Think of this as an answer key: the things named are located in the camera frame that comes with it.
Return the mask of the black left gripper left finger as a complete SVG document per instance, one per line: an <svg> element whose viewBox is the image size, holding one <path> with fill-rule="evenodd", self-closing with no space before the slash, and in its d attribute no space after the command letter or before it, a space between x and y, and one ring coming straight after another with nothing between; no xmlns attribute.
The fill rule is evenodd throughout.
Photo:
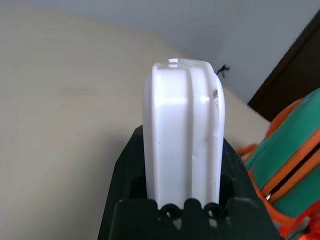
<svg viewBox="0 0 320 240"><path fill-rule="evenodd" d="M143 127L139 126L114 165L97 238L131 239L128 232L143 226L147 203Z"/></svg>

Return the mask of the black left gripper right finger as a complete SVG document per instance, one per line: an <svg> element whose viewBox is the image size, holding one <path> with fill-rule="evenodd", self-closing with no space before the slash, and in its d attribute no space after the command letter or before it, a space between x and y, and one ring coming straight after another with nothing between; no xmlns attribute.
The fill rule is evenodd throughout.
<svg viewBox="0 0 320 240"><path fill-rule="evenodd" d="M222 151L220 204L226 215L218 221L219 239L280 238L242 160L226 140Z"/></svg>

